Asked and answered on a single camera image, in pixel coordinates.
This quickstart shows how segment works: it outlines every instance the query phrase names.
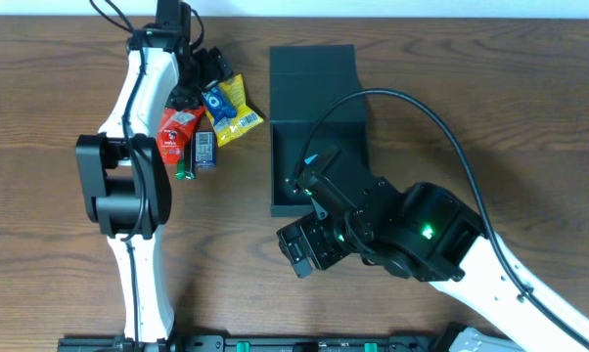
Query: yellow snack bag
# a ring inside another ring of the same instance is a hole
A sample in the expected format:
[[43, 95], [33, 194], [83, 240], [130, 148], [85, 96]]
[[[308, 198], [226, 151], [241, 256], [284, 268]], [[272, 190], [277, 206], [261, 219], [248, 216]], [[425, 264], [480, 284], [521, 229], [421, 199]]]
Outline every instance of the yellow snack bag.
[[222, 147], [229, 142], [241, 137], [251, 128], [262, 123], [264, 120], [255, 111], [247, 106], [247, 96], [245, 95], [245, 85], [241, 74], [218, 84], [220, 89], [225, 93], [238, 113], [234, 118], [221, 118], [214, 125], [214, 117], [209, 110], [205, 113], [209, 122], [214, 127], [218, 147]]

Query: white wall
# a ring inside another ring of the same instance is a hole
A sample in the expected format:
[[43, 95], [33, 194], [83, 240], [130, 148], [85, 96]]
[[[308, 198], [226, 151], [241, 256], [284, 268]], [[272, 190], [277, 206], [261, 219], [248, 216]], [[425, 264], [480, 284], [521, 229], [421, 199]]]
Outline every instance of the white wall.
[[[103, 0], [97, 4], [105, 7]], [[157, 0], [115, 0], [153, 15]], [[589, 19], [589, 0], [191, 0], [202, 16]], [[88, 0], [0, 0], [0, 15], [94, 15]]]

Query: black plastic housing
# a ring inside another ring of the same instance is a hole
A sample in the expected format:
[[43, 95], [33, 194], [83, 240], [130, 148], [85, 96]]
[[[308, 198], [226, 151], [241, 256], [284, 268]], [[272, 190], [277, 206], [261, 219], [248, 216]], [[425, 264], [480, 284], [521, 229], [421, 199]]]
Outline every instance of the black plastic housing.
[[[140, 228], [140, 233], [148, 240], [156, 227], [168, 220], [172, 193], [156, 140], [136, 135], [132, 138], [132, 145], [142, 166], [149, 202], [149, 211]], [[90, 221], [99, 223], [101, 233], [111, 238], [118, 233], [129, 233], [140, 211], [138, 180], [136, 175], [114, 177], [106, 172], [116, 168], [119, 161], [128, 159], [124, 140], [104, 135], [81, 135], [75, 154]]]
[[297, 185], [316, 211], [277, 232], [298, 277], [348, 253], [396, 277], [459, 281], [460, 262], [483, 232], [480, 217], [449, 191], [418, 183], [398, 192], [337, 147], [307, 164]]

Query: small box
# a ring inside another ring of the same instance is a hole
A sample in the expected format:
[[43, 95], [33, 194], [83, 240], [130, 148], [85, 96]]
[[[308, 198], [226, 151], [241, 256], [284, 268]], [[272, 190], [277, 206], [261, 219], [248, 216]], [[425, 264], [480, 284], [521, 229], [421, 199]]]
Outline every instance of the small box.
[[[360, 89], [352, 45], [270, 49], [272, 217], [299, 217], [314, 211], [310, 197], [293, 193], [285, 179], [292, 177], [318, 116], [339, 98]], [[363, 99], [345, 103], [321, 124], [305, 156], [337, 146], [369, 169], [367, 123]]]
[[195, 164], [200, 168], [214, 167], [214, 132], [200, 131], [195, 134]]

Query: green led light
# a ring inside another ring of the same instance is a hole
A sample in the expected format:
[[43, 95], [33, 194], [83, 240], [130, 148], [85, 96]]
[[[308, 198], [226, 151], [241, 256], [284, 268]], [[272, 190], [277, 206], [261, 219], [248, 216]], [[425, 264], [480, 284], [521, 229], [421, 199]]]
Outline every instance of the green led light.
[[431, 236], [433, 236], [433, 229], [431, 228], [430, 225], [425, 226], [425, 229], [423, 229], [422, 235], [426, 239], [431, 240]]

